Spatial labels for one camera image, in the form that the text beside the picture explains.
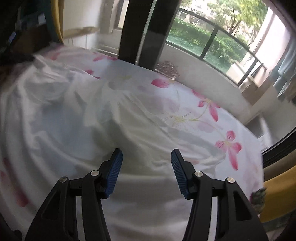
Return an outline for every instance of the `tree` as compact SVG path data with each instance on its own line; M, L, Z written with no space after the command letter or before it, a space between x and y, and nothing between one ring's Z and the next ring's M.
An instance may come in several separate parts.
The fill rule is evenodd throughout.
M182 0L180 6L181 7L191 7L192 0Z
M232 34L243 21L247 27L260 29L267 13L262 0L215 0L208 7L216 13L215 23Z

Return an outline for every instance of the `bed sheet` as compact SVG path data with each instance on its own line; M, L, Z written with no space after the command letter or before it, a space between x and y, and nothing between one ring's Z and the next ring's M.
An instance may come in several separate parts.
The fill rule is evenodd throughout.
M112 240L182 239L192 202L176 182L175 148L210 177L234 177L248 198L263 186L259 142L232 115L197 90L101 53L36 55L2 88L0 112L0 212L24 234L61 176L83 177L115 148L124 160L102 201ZM79 205L77 215L81 234Z

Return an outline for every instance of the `curtain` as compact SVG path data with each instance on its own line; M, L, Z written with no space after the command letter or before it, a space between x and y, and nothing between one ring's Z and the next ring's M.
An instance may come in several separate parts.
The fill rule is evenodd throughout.
M279 100L291 101L296 96L296 40L292 38L286 55L278 62L270 74L270 80L278 92Z

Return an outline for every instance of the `bed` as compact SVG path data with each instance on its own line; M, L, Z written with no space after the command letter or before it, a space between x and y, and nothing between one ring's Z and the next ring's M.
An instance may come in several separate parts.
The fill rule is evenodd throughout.
M235 178L248 198L263 187L257 138L218 103L102 53L60 45L35 55L2 86L0 112L0 212L23 234L60 177L83 177L115 148L123 164L102 201L112 240L182 240L191 201L171 166L175 148L196 170ZM209 240L216 210L213 199Z

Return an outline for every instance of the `balcony railing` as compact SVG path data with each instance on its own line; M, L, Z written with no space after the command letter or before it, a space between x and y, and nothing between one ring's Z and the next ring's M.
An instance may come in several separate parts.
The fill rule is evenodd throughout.
M243 42L233 37L222 27L188 10L179 8L179 12L183 13L182 16L181 13L179 14L180 19L184 19L185 13L196 18L192 20L193 22L206 25L206 27L198 29L194 24L187 23L182 26L185 23L176 22L175 24L181 28L185 27L187 32L185 30L178 33L178 29L173 29L173 24L166 41L167 44L205 61L237 86L240 86L248 76L255 77L261 68L266 69ZM193 28L199 31L199 35L190 36L195 31Z

